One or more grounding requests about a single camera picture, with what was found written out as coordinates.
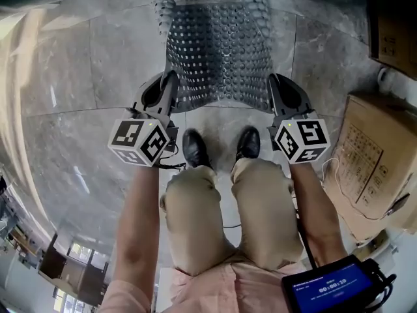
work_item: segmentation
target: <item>leg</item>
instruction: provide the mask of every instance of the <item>leg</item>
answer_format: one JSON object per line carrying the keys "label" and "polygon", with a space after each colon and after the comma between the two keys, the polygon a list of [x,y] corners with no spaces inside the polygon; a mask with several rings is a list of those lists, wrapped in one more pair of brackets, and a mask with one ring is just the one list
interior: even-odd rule
{"label": "leg", "polygon": [[240,249],[258,267],[274,270],[297,261],[303,246],[291,199],[293,183],[279,165],[256,158],[259,150],[251,151],[255,138],[247,137],[253,133],[247,131],[246,139],[242,135],[231,175],[242,223]]}
{"label": "leg", "polygon": [[175,267],[196,276],[224,261],[235,248],[223,232],[220,194],[214,186],[216,174],[209,167],[208,158],[201,160],[201,154],[194,157],[194,162],[190,160],[190,144],[195,146],[193,140],[190,143],[183,139],[186,160],[196,167],[174,176],[161,199],[161,207],[166,212]]}

